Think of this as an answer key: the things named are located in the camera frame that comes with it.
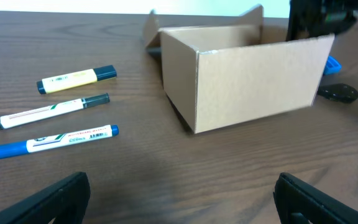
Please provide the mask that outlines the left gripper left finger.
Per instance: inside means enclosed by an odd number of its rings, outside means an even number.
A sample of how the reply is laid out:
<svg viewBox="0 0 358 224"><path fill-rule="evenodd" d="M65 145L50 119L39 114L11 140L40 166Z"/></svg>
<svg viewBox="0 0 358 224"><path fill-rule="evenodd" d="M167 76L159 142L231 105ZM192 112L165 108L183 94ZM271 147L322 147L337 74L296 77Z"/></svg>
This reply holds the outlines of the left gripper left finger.
<svg viewBox="0 0 358 224"><path fill-rule="evenodd" d="M81 223L90 199L84 172L75 172L0 212L0 223Z"/></svg>

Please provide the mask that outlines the black tape dispenser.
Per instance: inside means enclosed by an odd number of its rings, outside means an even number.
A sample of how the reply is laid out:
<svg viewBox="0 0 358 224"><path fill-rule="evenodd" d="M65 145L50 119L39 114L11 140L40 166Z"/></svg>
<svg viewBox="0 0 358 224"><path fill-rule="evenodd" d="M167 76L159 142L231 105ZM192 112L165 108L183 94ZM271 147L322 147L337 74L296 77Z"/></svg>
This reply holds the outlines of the black tape dispenser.
<svg viewBox="0 0 358 224"><path fill-rule="evenodd" d="M358 91L344 83L320 86L317 94L328 100L341 103L352 103L358 99Z"/></svg>

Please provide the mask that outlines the blue plastic holder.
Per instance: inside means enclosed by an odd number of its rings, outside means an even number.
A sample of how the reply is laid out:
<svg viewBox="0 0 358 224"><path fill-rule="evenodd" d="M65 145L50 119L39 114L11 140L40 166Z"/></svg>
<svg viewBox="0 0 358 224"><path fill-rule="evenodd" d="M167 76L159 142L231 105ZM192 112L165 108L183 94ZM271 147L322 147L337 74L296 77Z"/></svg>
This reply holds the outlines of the blue plastic holder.
<svg viewBox="0 0 358 224"><path fill-rule="evenodd" d="M324 67L323 75L332 75L341 71L341 64L332 56L329 56Z"/></svg>

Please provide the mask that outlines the cardboard box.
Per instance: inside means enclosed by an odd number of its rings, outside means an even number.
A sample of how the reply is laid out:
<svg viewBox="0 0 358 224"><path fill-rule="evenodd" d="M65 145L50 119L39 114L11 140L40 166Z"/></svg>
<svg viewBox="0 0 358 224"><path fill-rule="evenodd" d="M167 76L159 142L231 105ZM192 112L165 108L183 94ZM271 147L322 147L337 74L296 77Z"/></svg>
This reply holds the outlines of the cardboard box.
<svg viewBox="0 0 358 224"><path fill-rule="evenodd" d="M334 36L286 36L264 24L260 4L223 26L161 27L151 11L143 28L145 48L161 50L163 88L194 133L313 104Z"/></svg>

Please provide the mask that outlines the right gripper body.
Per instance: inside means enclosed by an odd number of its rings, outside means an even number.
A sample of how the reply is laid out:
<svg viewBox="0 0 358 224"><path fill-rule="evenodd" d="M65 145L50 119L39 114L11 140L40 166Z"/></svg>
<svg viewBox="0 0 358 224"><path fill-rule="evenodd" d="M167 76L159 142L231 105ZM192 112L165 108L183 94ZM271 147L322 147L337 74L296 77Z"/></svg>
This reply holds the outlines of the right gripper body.
<svg viewBox="0 0 358 224"><path fill-rule="evenodd" d="M287 41L349 30L357 22L358 0L290 0Z"/></svg>

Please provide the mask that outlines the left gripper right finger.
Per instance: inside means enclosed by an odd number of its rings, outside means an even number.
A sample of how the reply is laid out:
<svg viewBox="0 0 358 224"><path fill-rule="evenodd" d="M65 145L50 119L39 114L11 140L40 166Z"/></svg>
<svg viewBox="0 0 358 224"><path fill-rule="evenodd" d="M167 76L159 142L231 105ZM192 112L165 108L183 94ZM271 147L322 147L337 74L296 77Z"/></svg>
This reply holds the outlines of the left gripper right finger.
<svg viewBox="0 0 358 224"><path fill-rule="evenodd" d="M273 199L284 224L358 224L358 211L287 172L279 175Z"/></svg>

